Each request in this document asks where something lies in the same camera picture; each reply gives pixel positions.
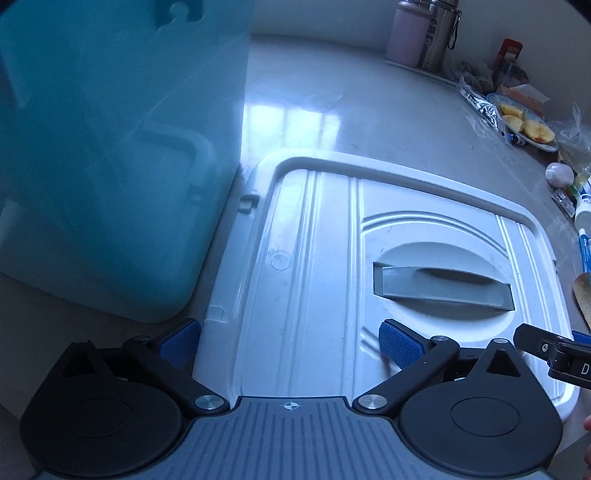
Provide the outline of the steel thermos flask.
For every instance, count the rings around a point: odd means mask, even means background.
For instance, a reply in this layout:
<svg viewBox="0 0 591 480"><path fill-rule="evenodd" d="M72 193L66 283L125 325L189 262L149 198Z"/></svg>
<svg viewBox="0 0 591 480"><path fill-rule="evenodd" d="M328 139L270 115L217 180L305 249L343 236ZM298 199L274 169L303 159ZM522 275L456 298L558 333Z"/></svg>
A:
<svg viewBox="0 0 591 480"><path fill-rule="evenodd" d="M459 4L456 0L429 2L431 20L419 62L421 69L439 71L447 51L455 49L462 16Z"/></svg>

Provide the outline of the white round jar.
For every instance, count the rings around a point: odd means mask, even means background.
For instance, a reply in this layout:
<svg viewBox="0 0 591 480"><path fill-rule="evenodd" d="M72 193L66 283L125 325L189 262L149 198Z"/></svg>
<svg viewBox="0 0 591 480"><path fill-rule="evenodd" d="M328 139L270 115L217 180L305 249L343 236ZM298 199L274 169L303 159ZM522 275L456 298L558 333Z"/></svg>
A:
<svg viewBox="0 0 591 480"><path fill-rule="evenodd" d="M564 188L573 184L575 175L570 166L553 162L547 166L545 178L552 187Z"/></svg>

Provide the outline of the teal plastic storage bin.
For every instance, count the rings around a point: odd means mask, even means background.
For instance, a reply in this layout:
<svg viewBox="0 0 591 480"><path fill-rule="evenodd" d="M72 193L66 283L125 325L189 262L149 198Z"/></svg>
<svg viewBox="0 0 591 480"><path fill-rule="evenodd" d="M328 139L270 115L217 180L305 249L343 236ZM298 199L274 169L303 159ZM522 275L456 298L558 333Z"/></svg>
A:
<svg viewBox="0 0 591 480"><path fill-rule="evenodd" d="M250 1L1 5L1 271L144 323L188 302L242 142Z"/></svg>

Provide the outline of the orange tissue box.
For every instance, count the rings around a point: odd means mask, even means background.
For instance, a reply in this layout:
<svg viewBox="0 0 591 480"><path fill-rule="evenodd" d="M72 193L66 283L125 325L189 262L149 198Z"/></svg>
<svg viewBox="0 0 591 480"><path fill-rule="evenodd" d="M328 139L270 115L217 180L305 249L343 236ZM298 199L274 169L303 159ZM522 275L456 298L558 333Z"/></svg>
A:
<svg viewBox="0 0 591 480"><path fill-rule="evenodd" d="M513 87L500 85L497 88L497 92L512 98L541 117L545 116L545 105L550 101L549 97L531 86L529 83Z"/></svg>

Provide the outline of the plate of apple slices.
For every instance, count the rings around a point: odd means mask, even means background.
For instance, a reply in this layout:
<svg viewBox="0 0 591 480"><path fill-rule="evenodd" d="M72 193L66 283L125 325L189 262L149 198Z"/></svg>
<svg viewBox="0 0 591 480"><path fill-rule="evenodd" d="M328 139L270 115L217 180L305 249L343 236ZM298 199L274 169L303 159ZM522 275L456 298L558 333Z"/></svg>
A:
<svg viewBox="0 0 591 480"><path fill-rule="evenodd" d="M499 93L489 94L487 100L497 108L504 125L520 140L548 153L559 150L556 134L533 110Z"/></svg>

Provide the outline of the clear plastic bag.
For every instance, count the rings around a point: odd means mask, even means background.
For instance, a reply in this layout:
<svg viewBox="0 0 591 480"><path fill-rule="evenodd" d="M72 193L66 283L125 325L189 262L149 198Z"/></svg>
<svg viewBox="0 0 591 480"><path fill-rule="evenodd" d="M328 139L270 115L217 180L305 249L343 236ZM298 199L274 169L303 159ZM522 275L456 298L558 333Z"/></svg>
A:
<svg viewBox="0 0 591 480"><path fill-rule="evenodd" d="M579 105L572 105L570 118L552 120L550 127L556 134L562 160L576 171L589 167L590 125L583 123Z"/></svg>

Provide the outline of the red box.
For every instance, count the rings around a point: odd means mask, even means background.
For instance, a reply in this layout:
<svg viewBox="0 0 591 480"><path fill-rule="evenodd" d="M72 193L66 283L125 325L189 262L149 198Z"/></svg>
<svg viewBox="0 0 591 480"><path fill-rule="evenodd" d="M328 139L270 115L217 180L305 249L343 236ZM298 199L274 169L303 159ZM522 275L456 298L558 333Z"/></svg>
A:
<svg viewBox="0 0 591 480"><path fill-rule="evenodd" d="M505 38L496 55L494 69L501 68L506 63L516 62L523 50L523 44L512 38Z"/></svg>

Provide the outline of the foil snack packet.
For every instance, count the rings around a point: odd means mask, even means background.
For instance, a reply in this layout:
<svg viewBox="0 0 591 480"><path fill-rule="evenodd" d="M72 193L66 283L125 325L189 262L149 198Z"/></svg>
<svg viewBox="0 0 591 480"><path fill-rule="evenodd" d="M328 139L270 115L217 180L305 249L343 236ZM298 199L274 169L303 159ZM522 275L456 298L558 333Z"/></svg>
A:
<svg viewBox="0 0 591 480"><path fill-rule="evenodd" d="M493 103L487 101L480 93L476 92L465 81L464 77L461 77L458 82L458 90L460 96L477 112L482 120L502 137L506 136L504 122Z"/></svg>

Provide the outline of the white dropper bottle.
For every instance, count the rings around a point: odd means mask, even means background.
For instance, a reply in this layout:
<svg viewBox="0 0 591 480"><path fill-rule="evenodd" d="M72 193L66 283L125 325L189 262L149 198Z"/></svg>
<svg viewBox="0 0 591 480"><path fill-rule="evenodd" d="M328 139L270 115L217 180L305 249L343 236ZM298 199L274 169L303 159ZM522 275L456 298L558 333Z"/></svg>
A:
<svg viewBox="0 0 591 480"><path fill-rule="evenodd" d="M591 233L591 194L590 183L586 182L578 191L574 216L577 231L583 229L587 235Z"/></svg>

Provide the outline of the white bin lid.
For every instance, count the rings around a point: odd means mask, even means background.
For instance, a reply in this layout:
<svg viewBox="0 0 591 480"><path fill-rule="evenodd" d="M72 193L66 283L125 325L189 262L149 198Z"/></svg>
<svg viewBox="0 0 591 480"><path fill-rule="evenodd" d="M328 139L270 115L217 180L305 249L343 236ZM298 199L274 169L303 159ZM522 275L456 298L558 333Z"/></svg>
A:
<svg viewBox="0 0 591 480"><path fill-rule="evenodd" d="M465 348L531 324L569 336L539 221L481 189L366 157L284 150L252 170L192 375L242 396L354 399L396 371L394 319Z"/></svg>

